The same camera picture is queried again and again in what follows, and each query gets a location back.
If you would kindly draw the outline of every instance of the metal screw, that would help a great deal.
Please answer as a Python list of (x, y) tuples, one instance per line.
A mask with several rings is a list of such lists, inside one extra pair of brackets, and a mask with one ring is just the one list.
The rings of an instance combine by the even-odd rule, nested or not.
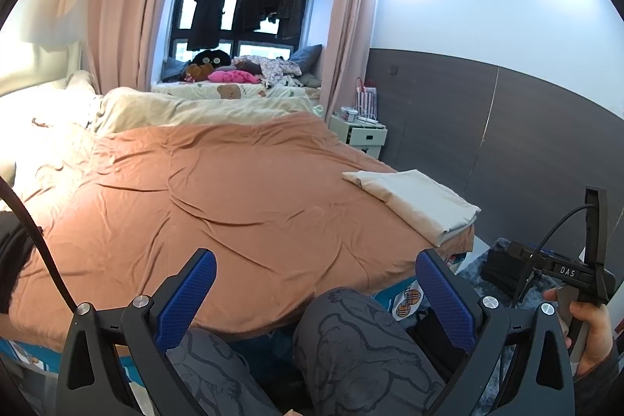
[(132, 301), (132, 305), (135, 306), (137, 309), (140, 309), (141, 307), (145, 307), (149, 302), (149, 296), (145, 296), (144, 294), (142, 294), (141, 296), (137, 296)]
[(495, 309), (496, 307), (498, 307), (498, 300), (493, 296), (486, 296), (485, 298), (483, 298), (483, 304), (488, 309)]
[(85, 315), (87, 312), (91, 310), (91, 306), (89, 304), (80, 304), (76, 309), (76, 313), (78, 315)]
[(542, 304), (542, 312), (546, 315), (553, 315), (555, 313), (555, 308), (549, 303)]

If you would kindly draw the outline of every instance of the black pants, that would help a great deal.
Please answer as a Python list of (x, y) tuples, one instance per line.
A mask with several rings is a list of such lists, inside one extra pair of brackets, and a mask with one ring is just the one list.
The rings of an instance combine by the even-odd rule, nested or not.
[[(192, 329), (167, 353), (210, 416), (281, 416), (220, 338)], [(317, 416), (417, 416), (442, 390), (425, 355), (377, 302), (350, 289), (314, 300), (294, 335), (294, 361)]]

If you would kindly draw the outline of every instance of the orange bedspread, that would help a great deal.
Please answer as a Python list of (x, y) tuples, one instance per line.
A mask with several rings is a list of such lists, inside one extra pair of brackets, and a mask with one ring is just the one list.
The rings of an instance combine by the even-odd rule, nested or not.
[[(343, 171), (392, 171), (295, 113), (257, 126), (145, 127), (96, 140), (82, 183), (46, 235), (77, 303), (152, 294), (197, 248), (216, 282), (195, 325), (229, 339), (293, 320), (338, 286), (374, 293), (431, 245)], [(442, 254), (472, 249), (470, 228)], [(0, 335), (61, 351), (71, 314), (38, 253)]]

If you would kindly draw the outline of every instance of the blue gripper pad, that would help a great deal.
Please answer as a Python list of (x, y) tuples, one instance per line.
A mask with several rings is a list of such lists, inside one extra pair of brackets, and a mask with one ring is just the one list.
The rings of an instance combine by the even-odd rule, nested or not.
[(216, 279), (216, 259), (206, 251), (158, 315), (158, 349), (178, 347)]
[(428, 251), (418, 254), (416, 280), (435, 311), (450, 343), (470, 354), (477, 344), (474, 316), (432, 256), (438, 255)]

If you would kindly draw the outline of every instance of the human hand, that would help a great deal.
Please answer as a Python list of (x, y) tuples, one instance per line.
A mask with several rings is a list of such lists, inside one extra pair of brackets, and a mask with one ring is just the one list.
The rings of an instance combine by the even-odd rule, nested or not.
[[(549, 289), (545, 291), (544, 299), (556, 302), (557, 290)], [(606, 306), (596, 307), (591, 303), (570, 302), (570, 313), (576, 319), (586, 321), (589, 324), (585, 351), (576, 369), (576, 375), (583, 377), (606, 360), (611, 352), (613, 347), (611, 318)], [(565, 346), (569, 348), (572, 345), (572, 339), (569, 337), (565, 339)]]

